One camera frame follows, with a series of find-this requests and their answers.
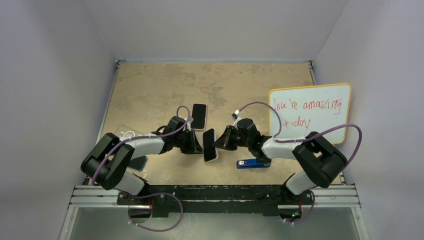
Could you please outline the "clear phone case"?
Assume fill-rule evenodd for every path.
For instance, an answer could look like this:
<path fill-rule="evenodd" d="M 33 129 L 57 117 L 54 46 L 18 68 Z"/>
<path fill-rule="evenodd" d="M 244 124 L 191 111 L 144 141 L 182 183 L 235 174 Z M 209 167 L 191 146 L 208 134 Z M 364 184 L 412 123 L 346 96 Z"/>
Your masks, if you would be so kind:
<path fill-rule="evenodd" d="M 120 124 L 116 127 L 116 130 L 113 132 L 120 140 L 123 139 L 132 139 L 134 137 L 143 136 L 144 133 L 128 126 L 125 124 Z"/>

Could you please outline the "blue-edged phone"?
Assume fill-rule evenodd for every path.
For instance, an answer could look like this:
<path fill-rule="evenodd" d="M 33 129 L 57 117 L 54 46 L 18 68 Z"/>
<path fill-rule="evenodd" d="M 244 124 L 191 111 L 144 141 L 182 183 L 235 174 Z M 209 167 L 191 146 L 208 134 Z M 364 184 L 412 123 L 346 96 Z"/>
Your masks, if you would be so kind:
<path fill-rule="evenodd" d="M 136 170 L 136 171 L 142 171 L 147 163 L 148 157 L 147 156 L 140 156 L 134 159 L 131 159 L 128 167 Z"/>

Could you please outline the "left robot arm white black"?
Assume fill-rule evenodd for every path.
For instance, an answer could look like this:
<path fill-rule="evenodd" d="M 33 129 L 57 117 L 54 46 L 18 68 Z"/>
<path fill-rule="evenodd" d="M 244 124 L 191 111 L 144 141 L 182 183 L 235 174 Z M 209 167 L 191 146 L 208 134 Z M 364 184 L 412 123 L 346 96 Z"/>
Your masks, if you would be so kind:
<path fill-rule="evenodd" d="M 130 161 L 164 154 L 173 148 L 185 155 L 204 152 L 190 123 L 179 116 L 173 116 L 167 125 L 148 135 L 122 138 L 106 133 L 82 161 L 80 169 L 94 184 L 105 190 L 124 191 L 142 205 L 149 199 L 147 181 L 127 170 Z"/>

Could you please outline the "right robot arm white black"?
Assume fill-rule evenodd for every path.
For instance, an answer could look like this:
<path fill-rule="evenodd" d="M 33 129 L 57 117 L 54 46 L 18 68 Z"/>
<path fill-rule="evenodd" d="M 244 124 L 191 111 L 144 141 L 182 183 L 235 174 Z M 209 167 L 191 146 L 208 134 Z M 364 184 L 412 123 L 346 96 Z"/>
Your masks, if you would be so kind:
<path fill-rule="evenodd" d="M 327 188 L 348 165 L 348 159 L 316 131 L 301 139 L 277 140 L 261 134 L 250 118 L 228 125 L 212 147 L 227 151 L 244 147 L 263 164 L 273 159 L 296 160 L 302 170 L 289 177 L 280 191 L 282 200 L 288 204 L 298 200 L 306 190 Z"/>

